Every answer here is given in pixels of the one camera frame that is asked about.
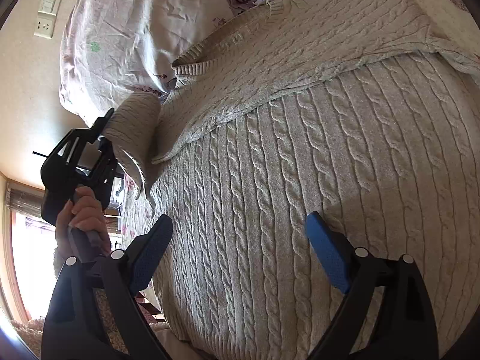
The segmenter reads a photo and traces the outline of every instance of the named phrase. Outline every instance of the window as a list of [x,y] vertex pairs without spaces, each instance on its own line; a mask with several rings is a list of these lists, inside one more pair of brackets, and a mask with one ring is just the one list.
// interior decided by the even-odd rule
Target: window
[[[54,226],[41,219],[13,212],[13,261],[25,308],[33,319],[45,317],[56,278],[53,252],[57,247]],[[110,234],[112,249],[122,248],[122,237]]]

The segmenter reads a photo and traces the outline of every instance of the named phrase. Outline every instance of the human hand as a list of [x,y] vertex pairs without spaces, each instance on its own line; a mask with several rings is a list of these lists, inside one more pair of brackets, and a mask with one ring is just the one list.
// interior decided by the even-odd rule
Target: human hand
[[68,200],[57,216],[55,239],[58,252],[64,259],[74,255],[68,240],[68,227],[72,226],[84,232],[98,232],[102,241],[102,250],[106,254],[110,253],[110,237],[102,212],[102,204],[95,199],[95,194],[89,187],[79,187],[75,191],[78,201],[73,204]]

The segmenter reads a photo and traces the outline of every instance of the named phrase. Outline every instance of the blue rubber pad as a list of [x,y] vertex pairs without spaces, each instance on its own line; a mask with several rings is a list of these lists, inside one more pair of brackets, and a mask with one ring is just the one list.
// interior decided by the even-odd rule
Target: blue rubber pad
[[317,212],[307,215],[305,230],[332,286],[338,288],[343,294],[349,292],[349,262],[335,246],[335,238],[345,238],[345,236],[330,230]]
[[142,249],[140,255],[135,261],[130,279],[130,293],[136,294],[138,291],[148,287],[148,283],[157,269],[170,240],[172,239],[173,225],[167,215],[162,215],[155,222],[148,233],[148,242]]

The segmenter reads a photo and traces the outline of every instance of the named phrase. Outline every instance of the screw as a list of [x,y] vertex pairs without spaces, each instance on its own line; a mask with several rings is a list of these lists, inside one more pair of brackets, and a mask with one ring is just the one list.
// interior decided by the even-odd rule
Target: screw
[[122,249],[117,249],[111,253],[110,257],[114,260],[120,260],[124,254],[125,252]]
[[77,258],[75,256],[71,256],[67,259],[67,261],[65,262],[65,264],[67,264],[68,266],[72,266],[74,265],[75,263],[77,262]]
[[367,257],[368,250],[366,250],[364,247],[357,247],[357,249],[355,249],[355,254],[359,257]]
[[407,264],[413,264],[413,257],[410,256],[409,254],[404,254],[402,257],[403,261],[405,261]]

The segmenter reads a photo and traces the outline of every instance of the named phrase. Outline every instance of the blue gripper pad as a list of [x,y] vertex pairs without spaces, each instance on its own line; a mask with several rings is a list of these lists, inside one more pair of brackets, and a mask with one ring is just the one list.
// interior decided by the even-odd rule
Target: blue gripper pad
[[138,291],[148,287],[148,283],[172,239],[172,234],[172,220],[169,216],[162,215],[147,234],[136,237],[127,248],[126,252],[129,254],[129,258],[133,257],[129,284],[131,294],[136,295]]
[[305,230],[332,286],[343,294],[349,292],[353,246],[343,234],[330,230],[318,212],[314,211],[307,215]]

